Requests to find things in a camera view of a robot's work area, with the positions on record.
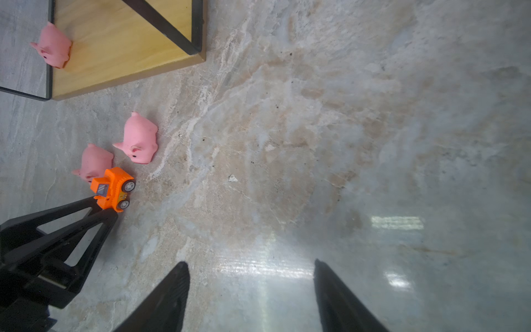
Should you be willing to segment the orange toy car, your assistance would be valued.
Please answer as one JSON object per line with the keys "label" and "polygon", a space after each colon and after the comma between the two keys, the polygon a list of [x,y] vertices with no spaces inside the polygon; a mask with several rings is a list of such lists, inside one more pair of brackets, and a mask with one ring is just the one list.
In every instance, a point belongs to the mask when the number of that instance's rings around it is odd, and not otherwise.
{"label": "orange toy car", "polygon": [[120,167],[105,170],[103,177],[91,181],[98,206],[103,210],[112,208],[118,213],[129,207],[129,195],[135,188],[135,178]]}

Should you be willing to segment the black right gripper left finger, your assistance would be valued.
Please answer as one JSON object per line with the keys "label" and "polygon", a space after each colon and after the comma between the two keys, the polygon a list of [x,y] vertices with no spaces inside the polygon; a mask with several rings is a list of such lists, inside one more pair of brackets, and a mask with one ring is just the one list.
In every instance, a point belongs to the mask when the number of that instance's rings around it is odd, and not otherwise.
{"label": "black right gripper left finger", "polygon": [[181,331],[189,287],[188,264],[181,261],[116,331]]}

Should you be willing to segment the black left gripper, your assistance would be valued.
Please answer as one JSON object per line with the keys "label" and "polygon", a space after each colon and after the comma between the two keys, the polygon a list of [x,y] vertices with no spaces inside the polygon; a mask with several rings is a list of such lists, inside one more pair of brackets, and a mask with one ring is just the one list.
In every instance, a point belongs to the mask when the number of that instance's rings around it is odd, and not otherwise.
{"label": "black left gripper", "polygon": [[[63,228],[39,230],[87,208]],[[90,196],[1,224],[1,331],[51,331],[48,306],[65,308],[80,293],[117,219]]]}

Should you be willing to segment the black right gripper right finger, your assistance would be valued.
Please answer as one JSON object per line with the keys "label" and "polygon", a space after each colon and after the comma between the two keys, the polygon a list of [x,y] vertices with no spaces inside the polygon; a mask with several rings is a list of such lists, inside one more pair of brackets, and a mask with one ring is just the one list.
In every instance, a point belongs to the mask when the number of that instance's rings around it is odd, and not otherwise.
{"label": "black right gripper right finger", "polygon": [[388,332],[331,267],[320,260],[315,260],[314,287],[323,331]]}

